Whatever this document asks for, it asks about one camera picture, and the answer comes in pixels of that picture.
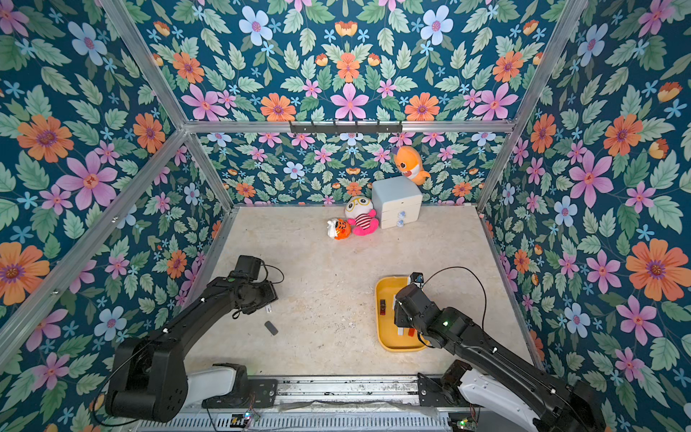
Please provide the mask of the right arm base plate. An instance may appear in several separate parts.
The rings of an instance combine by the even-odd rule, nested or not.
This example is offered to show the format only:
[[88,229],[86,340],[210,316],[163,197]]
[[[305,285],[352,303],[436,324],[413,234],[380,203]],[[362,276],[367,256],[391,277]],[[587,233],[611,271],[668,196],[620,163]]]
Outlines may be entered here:
[[422,407],[446,408],[459,405],[456,390],[441,378],[417,373],[417,395]]

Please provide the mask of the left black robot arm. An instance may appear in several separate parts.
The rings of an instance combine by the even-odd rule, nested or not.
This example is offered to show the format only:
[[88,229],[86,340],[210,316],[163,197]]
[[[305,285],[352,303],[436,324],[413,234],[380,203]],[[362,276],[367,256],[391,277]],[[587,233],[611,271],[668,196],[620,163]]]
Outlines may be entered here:
[[250,315],[277,298],[267,264],[258,257],[239,257],[229,275],[210,281],[201,296],[162,329],[117,347],[104,397],[106,413],[167,422],[183,407],[197,402],[249,402],[251,384],[244,365],[219,364],[188,374],[185,357],[224,316]]

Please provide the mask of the gray usb drive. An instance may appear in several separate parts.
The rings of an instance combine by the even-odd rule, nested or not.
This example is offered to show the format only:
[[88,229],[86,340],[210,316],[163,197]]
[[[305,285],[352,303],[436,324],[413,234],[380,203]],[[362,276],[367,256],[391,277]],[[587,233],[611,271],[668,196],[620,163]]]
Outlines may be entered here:
[[266,321],[265,327],[272,336],[276,336],[279,333],[277,327],[275,327],[275,325],[271,321]]

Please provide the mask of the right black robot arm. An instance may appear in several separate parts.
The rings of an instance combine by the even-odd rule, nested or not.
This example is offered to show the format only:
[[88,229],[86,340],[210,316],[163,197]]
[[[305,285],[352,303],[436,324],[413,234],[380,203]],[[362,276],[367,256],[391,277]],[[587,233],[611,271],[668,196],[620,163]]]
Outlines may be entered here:
[[538,369],[491,338],[453,307],[439,309],[415,284],[395,296],[394,316],[433,348],[457,356],[447,370],[449,391],[525,431],[604,431],[594,390]]

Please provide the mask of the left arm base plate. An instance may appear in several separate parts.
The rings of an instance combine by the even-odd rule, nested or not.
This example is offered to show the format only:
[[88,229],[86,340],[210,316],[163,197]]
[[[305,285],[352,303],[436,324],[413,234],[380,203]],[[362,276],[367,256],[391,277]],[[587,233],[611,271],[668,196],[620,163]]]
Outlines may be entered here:
[[206,399],[202,406],[209,410],[271,408],[275,405],[277,385],[275,379],[242,378],[230,392]]

